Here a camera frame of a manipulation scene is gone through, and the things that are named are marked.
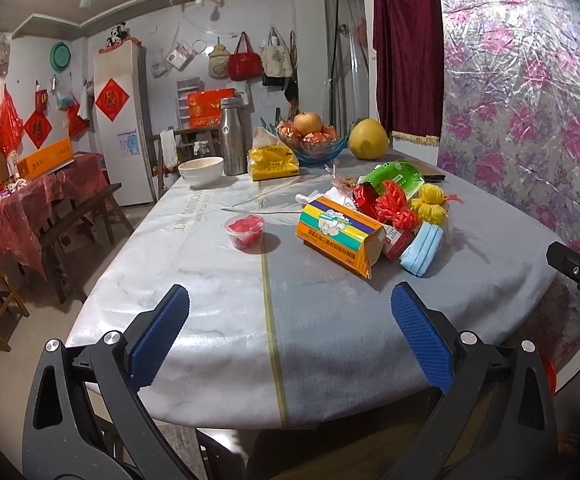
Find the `white refrigerator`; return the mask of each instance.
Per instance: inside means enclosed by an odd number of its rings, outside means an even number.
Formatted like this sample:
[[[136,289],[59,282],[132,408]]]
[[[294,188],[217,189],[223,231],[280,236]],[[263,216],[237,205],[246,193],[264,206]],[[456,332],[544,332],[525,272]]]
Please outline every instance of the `white refrigerator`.
[[[146,138],[152,128],[145,48],[126,41],[112,52],[95,54],[94,91],[97,129],[110,183],[122,184],[115,193],[116,201],[121,206],[154,202],[156,154],[154,142]]]

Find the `red tablecloth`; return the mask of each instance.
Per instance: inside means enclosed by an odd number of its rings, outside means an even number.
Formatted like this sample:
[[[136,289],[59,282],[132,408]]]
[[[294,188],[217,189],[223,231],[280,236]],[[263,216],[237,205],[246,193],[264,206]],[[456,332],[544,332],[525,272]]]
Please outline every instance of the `red tablecloth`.
[[[75,158],[62,170],[40,176],[0,200],[0,257],[11,251],[20,264],[45,277],[36,232],[50,218],[52,200],[82,202],[107,185],[98,156],[88,153]]]

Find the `green package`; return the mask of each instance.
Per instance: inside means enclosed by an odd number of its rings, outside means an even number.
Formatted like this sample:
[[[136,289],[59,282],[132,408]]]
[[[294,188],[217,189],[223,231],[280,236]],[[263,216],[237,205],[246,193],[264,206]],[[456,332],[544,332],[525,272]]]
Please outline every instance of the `green package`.
[[[417,168],[404,160],[397,160],[377,166],[366,176],[361,177],[359,184],[369,182],[375,191],[382,195],[385,193],[384,182],[386,180],[393,180],[399,184],[406,193],[408,200],[417,193],[424,183],[423,176]]]

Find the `metal screw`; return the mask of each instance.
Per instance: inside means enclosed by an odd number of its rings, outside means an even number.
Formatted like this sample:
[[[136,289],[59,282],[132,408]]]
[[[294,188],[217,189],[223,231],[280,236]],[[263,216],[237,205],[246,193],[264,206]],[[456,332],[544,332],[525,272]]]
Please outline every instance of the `metal screw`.
[[[113,330],[112,332],[108,332],[105,336],[103,336],[103,342],[106,345],[113,345],[115,343],[118,343],[120,339],[121,339],[121,334],[119,332],[117,332],[116,330]]]
[[[474,345],[477,343],[477,336],[475,336],[472,332],[462,332],[461,341],[467,345]]]
[[[529,353],[532,353],[534,352],[534,350],[536,350],[534,343],[532,341],[528,341],[528,339],[521,342],[521,348],[523,348],[526,352]]]
[[[59,341],[57,339],[51,339],[46,343],[46,350],[49,352],[54,352],[59,348]]]

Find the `red candy in container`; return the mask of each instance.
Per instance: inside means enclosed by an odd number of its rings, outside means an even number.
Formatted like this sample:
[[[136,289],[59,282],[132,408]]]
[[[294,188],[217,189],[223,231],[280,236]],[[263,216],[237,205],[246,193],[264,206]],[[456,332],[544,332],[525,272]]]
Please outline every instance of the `red candy in container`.
[[[245,249],[263,236],[263,218],[257,215],[233,216],[224,228],[232,244],[237,249]]]

